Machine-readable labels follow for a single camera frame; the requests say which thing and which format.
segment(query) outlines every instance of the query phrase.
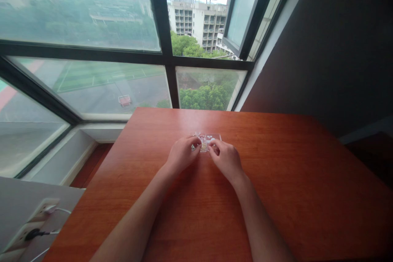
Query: tree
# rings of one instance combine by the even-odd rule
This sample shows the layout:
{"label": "tree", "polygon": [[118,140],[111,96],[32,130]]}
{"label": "tree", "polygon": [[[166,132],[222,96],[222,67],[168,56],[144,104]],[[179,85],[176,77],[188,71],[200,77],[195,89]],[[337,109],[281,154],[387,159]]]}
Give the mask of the tree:
{"label": "tree", "polygon": [[157,102],[157,107],[159,108],[171,108],[171,104],[168,99],[160,100]]}
{"label": "tree", "polygon": [[[175,56],[213,58],[225,55],[218,50],[213,50],[212,53],[205,52],[205,50],[198,44],[198,41],[194,37],[186,35],[179,36],[174,31],[171,31],[171,41],[172,53]],[[221,59],[232,60],[228,57],[224,57]]]}
{"label": "tree", "polygon": [[201,86],[199,89],[180,89],[181,108],[225,111],[232,93],[223,86]]}

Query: forearm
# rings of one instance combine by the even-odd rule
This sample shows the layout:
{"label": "forearm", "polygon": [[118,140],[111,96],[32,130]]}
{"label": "forearm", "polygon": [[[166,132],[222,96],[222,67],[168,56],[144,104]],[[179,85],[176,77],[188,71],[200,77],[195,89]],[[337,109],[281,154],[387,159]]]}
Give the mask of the forearm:
{"label": "forearm", "polygon": [[164,196],[176,175],[162,166],[90,262],[140,261]]}
{"label": "forearm", "polygon": [[241,175],[232,185],[242,208],[253,261],[295,261],[247,175]]}

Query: white building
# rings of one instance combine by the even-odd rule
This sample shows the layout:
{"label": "white building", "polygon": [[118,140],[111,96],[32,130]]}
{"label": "white building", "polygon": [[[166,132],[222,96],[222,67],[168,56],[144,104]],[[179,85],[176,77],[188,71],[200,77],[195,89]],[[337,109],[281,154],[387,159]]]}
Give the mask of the white building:
{"label": "white building", "polygon": [[[219,52],[222,52],[222,55],[232,55],[233,52],[222,42],[222,36],[223,36],[224,30],[222,30],[222,33],[219,32],[217,35],[217,42],[216,42],[216,50]],[[232,59],[238,60],[239,58],[236,55],[231,56]]]}
{"label": "white building", "polygon": [[195,37],[206,52],[218,49],[217,36],[224,32],[226,5],[171,1],[168,12],[172,31]]}

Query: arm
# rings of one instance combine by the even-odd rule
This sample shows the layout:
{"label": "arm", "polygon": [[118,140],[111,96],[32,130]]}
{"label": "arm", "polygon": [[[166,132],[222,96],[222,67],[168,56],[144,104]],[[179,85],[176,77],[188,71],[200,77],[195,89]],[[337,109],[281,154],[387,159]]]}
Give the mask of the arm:
{"label": "arm", "polygon": [[246,223],[253,261],[295,261],[244,173],[236,148],[226,142],[213,140],[209,144],[209,152],[216,166],[235,189]]}
{"label": "arm", "polygon": [[[150,231],[173,180],[198,156],[201,141],[182,138],[173,145],[167,162],[154,176],[131,209],[112,230],[90,262],[142,260]],[[191,145],[198,147],[191,151]]]}

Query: electrical socket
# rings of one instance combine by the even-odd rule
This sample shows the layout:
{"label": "electrical socket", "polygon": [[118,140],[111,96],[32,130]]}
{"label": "electrical socket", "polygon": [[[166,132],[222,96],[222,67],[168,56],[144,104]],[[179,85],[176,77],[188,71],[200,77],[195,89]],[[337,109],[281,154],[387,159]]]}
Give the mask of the electrical socket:
{"label": "electrical socket", "polygon": [[45,213],[45,209],[50,206],[57,206],[60,199],[43,199],[41,204],[38,206],[29,222],[44,221],[49,218],[49,214]]}
{"label": "electrical socket", "polygon": [[18,262],[25,249],[19,249],[12,252],[3,253],[0,255],[0,262]]}
{"label": "electrical socket", "polygon": [[44,225],[44,221],[42,222],[29,222],[24,224],[18,233],[14,236],[14,238],[9,242],[6,251],[10,252],[20,248],[26,248],[31,241],[25,241],[26,235],[35,228],[41,229]]}

